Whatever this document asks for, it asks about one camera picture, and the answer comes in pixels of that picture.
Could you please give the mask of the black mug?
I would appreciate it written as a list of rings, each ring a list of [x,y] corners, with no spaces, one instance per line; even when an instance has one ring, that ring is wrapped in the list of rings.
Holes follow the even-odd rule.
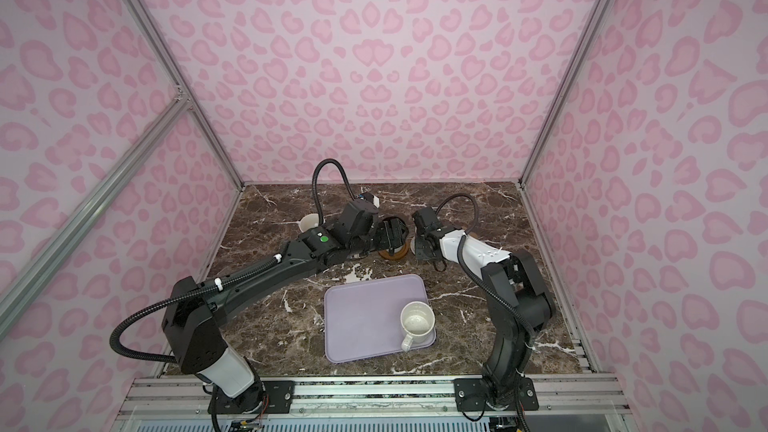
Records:
[[[385,218],[381,225],[383,232],[381,249],[394,255],[406,245],[409,234],[408,226],[404,220],[397,216]]]

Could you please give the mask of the brown round wooden coaster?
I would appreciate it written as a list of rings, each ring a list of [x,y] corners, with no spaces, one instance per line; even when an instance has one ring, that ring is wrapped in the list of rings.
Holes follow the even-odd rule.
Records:
[[[410,244],[405,243],[403,246],[397,248],[394,252],[390,252],[389,250],[380,250],[378,254],[384,260],[399,261],[404,259],[409,252],[410,252]]]

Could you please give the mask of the light blue mug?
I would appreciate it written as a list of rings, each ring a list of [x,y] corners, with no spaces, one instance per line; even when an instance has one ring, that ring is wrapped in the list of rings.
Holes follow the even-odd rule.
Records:
[[[316,228],[319,226],[319,215],[317,213],[307,214],[300,219],[298,225],[302,233]]]

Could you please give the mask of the white cream mug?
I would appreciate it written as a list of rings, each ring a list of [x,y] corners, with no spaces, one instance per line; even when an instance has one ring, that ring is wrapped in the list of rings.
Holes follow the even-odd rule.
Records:
[[[435,315],[426,302],[413,301],[403,307],[400,325],[404,333],[401,350],[409,352],[430,337],[435,327]]]

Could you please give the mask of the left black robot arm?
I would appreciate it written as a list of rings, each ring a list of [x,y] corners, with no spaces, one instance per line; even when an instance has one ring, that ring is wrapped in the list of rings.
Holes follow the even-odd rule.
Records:
[[[405,221],[380,217],[372,202],[357,198],[340,216],[302,232],[278,253],[234,273],[203,282],[181,279],[161,323],[172,361],[184,374],[201,375],[237,397],[242,389],[215,376],[214,369],[234,351],[220,329],[252,303],[300,279],[379,251],[407,244]]]

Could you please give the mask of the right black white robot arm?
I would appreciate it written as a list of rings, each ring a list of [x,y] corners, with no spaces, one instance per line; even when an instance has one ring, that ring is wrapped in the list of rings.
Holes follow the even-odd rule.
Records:
[[[477,408],[478,401],[497,410],[539,408],[533,381],[525,370],[537,335],[555,313],[552,294],[533,256],[509,252],[469,235],[438,218],[425,207],[412,214],[417,257],[454,262],[480,288],[495,327],[490,355],[483,364],[479,395],[466,393],[460,407]]]

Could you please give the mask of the lavender rectangular tray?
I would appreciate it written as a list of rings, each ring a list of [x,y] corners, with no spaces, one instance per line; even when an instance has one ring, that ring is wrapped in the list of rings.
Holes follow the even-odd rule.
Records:
[[[335,364],[402,351],[401,313],[412,302],[428,302],[414,274],[360,281],[328,289],[324,296],[325,356]]]

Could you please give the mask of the left diagonal aluminium beam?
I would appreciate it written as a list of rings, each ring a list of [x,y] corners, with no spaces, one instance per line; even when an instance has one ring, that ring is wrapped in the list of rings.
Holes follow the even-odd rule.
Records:
[[[188,101],[189,96],[181,93],[168,105],[22,269],[20,277],[1,297],[2,337],[9,334],[179,118],[187,112]]]

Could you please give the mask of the left rear aluminium post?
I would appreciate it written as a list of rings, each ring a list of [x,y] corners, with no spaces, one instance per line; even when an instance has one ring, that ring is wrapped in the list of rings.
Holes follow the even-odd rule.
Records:
[[[188,102],[191,106],[191,112],[196,121],[196,124],[201,130],[202,135],[206,139],[208,145],[211,147],[219,164],[223,167],[235,188],[239,192],[242,192],[245,187],[244,180],[237,172],[234,162],[225,150],[222,141],[215,133],[211,121],[206,117],[204,111],[202,110],[197,97],[191,89],[189,81],[185,78],[182,72],[179,62],[171,51],[167,40],[164,38],[162,31],[152,17],[152,14],[147,8],[145,2],[143,0],[122,1],[132,15],[140,31],[146,38],[149,48],[152,50],[156,59],[159,61],[160,66],[175,85],[179,92],[179,96]]]

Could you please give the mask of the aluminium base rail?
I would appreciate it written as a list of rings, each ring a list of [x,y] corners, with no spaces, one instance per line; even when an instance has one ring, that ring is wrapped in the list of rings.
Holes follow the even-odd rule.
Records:
[[[535,375],[524,413],[533,431],[635,431],[612,374]],[[513,407],[482,406],[468,376],[268,377],[264,413],[208,413],[211,399],[192,376],[138,379],[114,431],[514,431]]]

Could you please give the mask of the aluminium corner frame post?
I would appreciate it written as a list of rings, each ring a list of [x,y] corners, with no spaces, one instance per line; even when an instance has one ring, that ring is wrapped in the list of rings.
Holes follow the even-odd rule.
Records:
[[[565,107],[566,100],[569,98],[569,95],[578,80],[581,70],[589,56],[590,49],[598,38],[600,30],[615,1],[616,0],[595,0],[590,13],[587,15],[582,31],[578,36],[578,40],[569,57],[567,67],[564,70],[545,120],[543,121],[542,128],[534,142],[531,155],[522,171],[522,175],[518,182],[518,185],[521,188],[527,187],[531,182],[537,163],[544,154],[545,146]]]

